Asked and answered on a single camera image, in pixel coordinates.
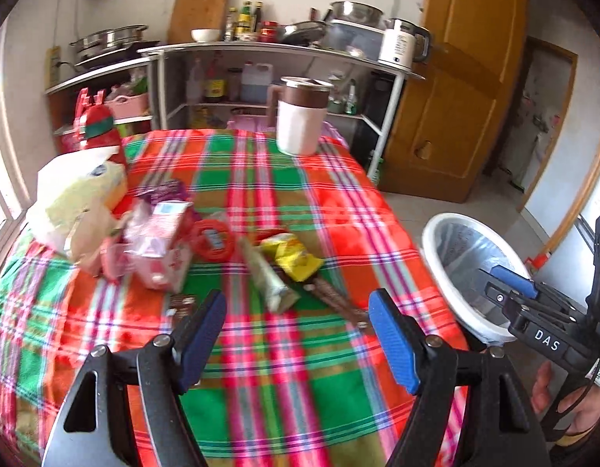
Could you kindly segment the person right hand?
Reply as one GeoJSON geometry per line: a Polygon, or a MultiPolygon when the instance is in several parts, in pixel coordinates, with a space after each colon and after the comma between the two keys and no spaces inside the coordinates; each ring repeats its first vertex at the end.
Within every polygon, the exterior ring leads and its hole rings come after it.
{"type": "MultiPolygon", "coordinates": [[[[531,392],[531,405],[536,414],[542,413],[552,402],[549,384],[553,376],[550,362],[543,362],[536,372],[535,381],[531,392]]],[[[558,404],[558,412],[565,412],[584,394],[585,388],[572,391],[558,404]]],[[[589,431],[600,420],[600,388],[593,386],[584,396],[584,399],[574,407],[573,420],[567,430],[568,435],[577,435],[589,431]]]]}

